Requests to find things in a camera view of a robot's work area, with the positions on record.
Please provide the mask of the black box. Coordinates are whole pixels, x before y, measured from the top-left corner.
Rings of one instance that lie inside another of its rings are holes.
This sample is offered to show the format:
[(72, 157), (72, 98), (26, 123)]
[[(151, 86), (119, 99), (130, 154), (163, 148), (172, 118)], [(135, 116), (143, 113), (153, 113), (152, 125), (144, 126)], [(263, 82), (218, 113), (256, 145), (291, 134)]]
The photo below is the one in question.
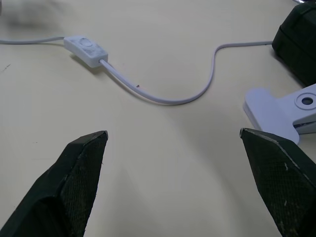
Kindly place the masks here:
[(280, 25), (272, 48), (301, 84), (316, 84), (316, 0), (292, 9)]

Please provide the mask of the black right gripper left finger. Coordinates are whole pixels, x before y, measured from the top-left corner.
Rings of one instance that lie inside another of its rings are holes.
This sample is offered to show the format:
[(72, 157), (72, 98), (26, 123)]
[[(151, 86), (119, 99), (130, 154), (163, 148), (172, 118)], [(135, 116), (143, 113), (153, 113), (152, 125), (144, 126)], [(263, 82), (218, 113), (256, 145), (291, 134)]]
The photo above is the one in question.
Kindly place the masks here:
[(0, 237), (83, 237), (98, 189), (106, 131), (70, 142), (31, 186)]

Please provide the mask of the white plastic clamp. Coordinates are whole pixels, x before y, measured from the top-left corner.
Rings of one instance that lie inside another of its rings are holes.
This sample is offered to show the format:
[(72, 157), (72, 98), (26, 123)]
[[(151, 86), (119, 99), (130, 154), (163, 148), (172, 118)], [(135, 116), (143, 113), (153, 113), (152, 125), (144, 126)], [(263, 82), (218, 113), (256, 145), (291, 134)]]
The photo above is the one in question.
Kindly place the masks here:
[(298, 144), (301, 134), (316, 133), (316, 84), (282, 98), (264, 88), (251, 89), (243, 109), (255, 129)]

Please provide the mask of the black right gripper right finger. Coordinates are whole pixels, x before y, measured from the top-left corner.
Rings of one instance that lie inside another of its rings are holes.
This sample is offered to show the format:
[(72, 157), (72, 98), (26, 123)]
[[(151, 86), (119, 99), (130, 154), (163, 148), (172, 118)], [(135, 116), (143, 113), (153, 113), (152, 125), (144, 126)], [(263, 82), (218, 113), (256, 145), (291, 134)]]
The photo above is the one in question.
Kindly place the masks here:
[(258, 192), (282, 237), (316, 237), (316, 163), (293, 141), (242, 128)]

